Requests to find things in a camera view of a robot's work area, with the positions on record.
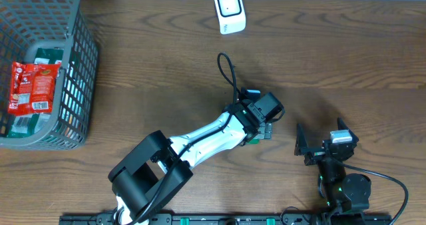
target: green object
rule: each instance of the green object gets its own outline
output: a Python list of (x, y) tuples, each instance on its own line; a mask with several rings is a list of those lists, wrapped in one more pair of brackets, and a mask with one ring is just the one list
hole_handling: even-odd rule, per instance
[(28, 114), (16, 116), (7, 138), (25, 138), (39, 132), (50, 118), (50, 114)]
[(267, 218), (266, 219), (266, 225), (275, 225), (275, 219)]
[(252, 140), (248, 141), (247, 143), (248, 144), (258, 144), (259, 142), (260, 142), (259, 139), (252, 139)]
[(43, 49), (38, 48), (35, 54), (35, 64), (55, 65), (62, 63), (63, 49)]
[(181, 218), (180, 225), (189, 225), (189, 218)]

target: barcode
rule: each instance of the barcode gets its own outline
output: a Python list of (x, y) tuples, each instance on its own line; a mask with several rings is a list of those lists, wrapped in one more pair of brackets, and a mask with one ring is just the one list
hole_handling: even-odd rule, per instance
[(17, 126), (17, 127), (28, 127), (30, 120), (31, 120), (31, 117), (19, 118), (18, 122), (16, 123), (15, 126)]
[(18, 98), (18, 105), (29, 103), (30, 94), (20, 94)]
[(49, 108), (49, 104), (47, 102), (33, 103), (34, 110), (41, 110), (41, 109), (48, 109), (48, 108)]

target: white label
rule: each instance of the white label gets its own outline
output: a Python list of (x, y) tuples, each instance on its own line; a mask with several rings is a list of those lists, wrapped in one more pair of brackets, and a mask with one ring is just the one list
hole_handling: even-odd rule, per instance
[(18, 105), (29, 103), (30, 94), (20, 94), (18, 98)]
[(47, 102), (36, 102), (33, 103), (33, 109), (34, 110), (42, 110), (42, 109), (48, 109), (49, 104)]
[(37, 121), (37, 124), (34, 128), (34, 133), (39, 132), (40, 129), (42, 129), (47, 124), (47, 121), (49, 121), (50, 117), (50, 114), (40, 114), (39, 120)]
[(49, 59), (44, 59), (44, 58), (35, 58), (34, 60), (35, 64), (44, 64), (44, 65), (48, 65), (49, 64)]
[(17, 116), (13, 122), (11, 132), (28, 133), (28, 126), (32, 116), (32, 114)]

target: gray plastic basket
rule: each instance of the gray plastic basket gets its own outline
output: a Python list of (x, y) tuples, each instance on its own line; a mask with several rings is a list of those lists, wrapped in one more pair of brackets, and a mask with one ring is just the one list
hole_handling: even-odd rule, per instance
[[(79, 9), (80, 0), (0, 0), (0, 147), (69, 150), (85, 143), (98, 49)], [(46, 125), (26, 138), (6, 138), (13, 61), (33, 63), (37, 48), (64, 49)]]

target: green package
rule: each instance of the green package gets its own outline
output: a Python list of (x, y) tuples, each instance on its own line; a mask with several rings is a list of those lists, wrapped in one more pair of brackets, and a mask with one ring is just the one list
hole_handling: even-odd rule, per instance
[(56, 65), (62, 63), (63, 49), (38, 48), (35, 54), (35, 64)]
[(27, 114), (16, 116), (7, 138), (25, 138), (39, 132), (47, 123), (50, 114)]

